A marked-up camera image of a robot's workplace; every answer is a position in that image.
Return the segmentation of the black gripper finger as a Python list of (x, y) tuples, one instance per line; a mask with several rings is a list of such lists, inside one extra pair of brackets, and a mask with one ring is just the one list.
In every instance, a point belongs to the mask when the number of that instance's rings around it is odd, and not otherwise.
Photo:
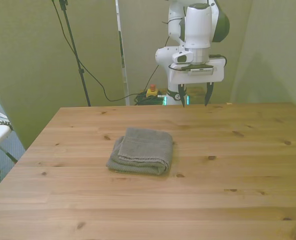
[(186, 89), (184, 84), (179, 84), (178, 85), (178, 93), (180, 96), (180, 100), (182, 103), (182, 106), (185, 107), (185, 96), (186, 96)]
[(205, 98), (204, 98), (204, 105), (207, 106), (210, 98), (212, 96), (212, 92), (213, 92), (213, 87), (214, 87), (214, 83), (213, 82), (208, 82), (206, 85), (206, 94), (205, 94)]

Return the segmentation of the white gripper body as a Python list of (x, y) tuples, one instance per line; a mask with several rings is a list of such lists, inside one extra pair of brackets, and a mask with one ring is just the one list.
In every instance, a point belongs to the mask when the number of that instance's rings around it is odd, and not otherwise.
[(172, 84), (216, 83), (224, 79), (225, 57), (211, 58), (202, 64), (176, 64), (169, 66)]

